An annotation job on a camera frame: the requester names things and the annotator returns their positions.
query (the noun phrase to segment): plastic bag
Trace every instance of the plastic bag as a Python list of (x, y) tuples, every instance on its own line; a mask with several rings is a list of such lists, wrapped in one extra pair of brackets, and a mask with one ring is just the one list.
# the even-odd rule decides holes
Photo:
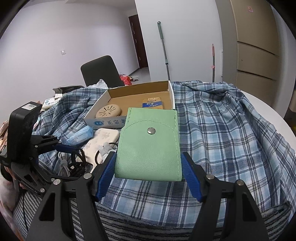
[(101, 163), (103, 163), (105, 161), (105, 159), (107, 158), (107, 156), (109, 155), (109, 153), (111, 151), (115, 151), (113, 148), (111, 147), (111, 145), (108, 142), (104, 142), (103, 146), (98, 145), (98, 150), (99, 150), (101, 157), (102, 157)]
[(132, 80), (132, 81), (139, 80), (138, 78), (139, 78), (139, 76), (138, 76), (138, 75), (131, 76), (131, 80)]
[(92, 127), (86, 126), (86, 127), (82, 128), (81, 130), (79, 130), (78, 132), (76, 132), (74, 135), (72, 135), (66, 141), (66, 145), (76, 147), (76, 146), (82, 144), (83, 142), (91, 139), (93, 137), (93, 135), (94, 135), (94, 130), (92, 129)]
[(132, 85), (130, 78), (127, 75), (120, 74), (120, 79), (124, 82), (125, 85)]
[(100, 79), (98, 83), (96, 83), (95, 85), (90, 85), (88, 87), (93, 87), (93, 88), (100, 88), (100, 89), (108, 89), (108, 86), (106, 85), (105, 81)]

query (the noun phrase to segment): white power bank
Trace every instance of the white power bank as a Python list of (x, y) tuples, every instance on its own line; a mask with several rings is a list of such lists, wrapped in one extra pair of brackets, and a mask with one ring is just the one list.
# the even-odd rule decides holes
[[(92, 171), (96, 167), (95, 156), (98, 151), (98, 146), (99, 145), (102, 146), (104, 142), (108, 142), (108, 143), (117, 142), (119, 135), (120, 133), (118, 130), (100, 128), (95, 132), (94, 136), (88, 141), (88, 143), (83, 148), (83, 151), (85, 154), (86, 161), (93, 165), (93, 168), (90, 173), (92, 173)], [(103, 162), (102, 156), (100, 153), (97, 156), (97, 162), (99, 164)]]

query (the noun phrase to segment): open box lid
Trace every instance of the open box lid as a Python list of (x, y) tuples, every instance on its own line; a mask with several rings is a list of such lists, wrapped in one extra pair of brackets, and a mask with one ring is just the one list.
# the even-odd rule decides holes
[[(94, 129), (123, 127), (128, 108), (141, 108), (142, 101), (152, 97), (160, 97), (165, 110), (175, 109), (175, 98), (170, 81), (150, 82), (106, 90), (86, 114), (84, 121)], [(108, 104), (119, 105), (121, 114), (118, 117), (96, 118), (99, 109)]]

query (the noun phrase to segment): white wall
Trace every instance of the white wall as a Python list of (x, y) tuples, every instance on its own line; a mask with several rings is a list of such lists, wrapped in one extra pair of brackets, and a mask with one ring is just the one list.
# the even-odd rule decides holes
[(280, 78), (272, 108), (284, 117), (288, 109), (296, 77), (296, 41), (285, 21), (273, 8), (280, 43)]
[(130, 10), (127, 10), (126, 11), (126, 15), (128, 16), (128, 17), (130, 17), (130, 16), (134, 16), (134, 15), (137, 15), (138, 14), (138, 12), (137, 12), (137, 9), (136, 8), (133, 8), (133, 9), (130, 9)]
[(0, 39), (0, 123), (21, 105), (52, 97), (54, 87), (85, 85), (81, 65), (104, 55), (119, 73), (139, 67), (125, 12), (62, 1), (22, 9)]
[(222, 81), (222, 33), (215, 0), (136, 0), (152, 81), (167, 80), (157, 22), (161, 21), (171, 81)]
[(31, 0), (31, 1), (27, 2), (27, 4), (25, 6), (23, 6), (23, 8), (33, 6), (33, 5), (36, 5), (36, 4), (39, 4), (39, 3), (54, 2), (54, 1), (64, 1), (64, 2), (66, 2), (66, 1), (70, 1), (70, 0), (33, 0), (33, 1)]

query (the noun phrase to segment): fabric pile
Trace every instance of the fabric pile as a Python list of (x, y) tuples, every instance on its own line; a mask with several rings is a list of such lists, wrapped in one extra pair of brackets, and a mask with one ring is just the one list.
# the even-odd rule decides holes
[[(296, 211), (296, 157), (272, 124), (261, 117), (244, 94), (223, 82), (172, 84), (178, 112), (180, 149), (207, 173), (223, 181), (242, 179), (264, 217), (270, 240), (275, 240)], [(46, 111), (33, 134), (56, 135), (66, 142), (86, 124), (83, 117), (105, 90), (75, 90)], [(59, 172), (56, 151), (39, 156), (48, 172)], [(28, 227), (40, 199), (24, 197)], [(83, 240), (75, 199), (71, 201), (74, 228)], [(152, 182), (114, 178), (107, 195), (97, 204), (110, 240), (187, 240), (201, 204), (192, 197), (186, 181)], [(221, 201), (216, 238), (224, 221)], [(22, 204), (14, 220), (24, 237)]]
[[(2, 124), (0, 129), (0, 152), (7, 145), (8, 121)], [(9, 168), (0, 166), (0, 212), (19, 240), (24, 240), (13, 220), (12, 211), (17, 203), (19, 188), (14, 175)]]

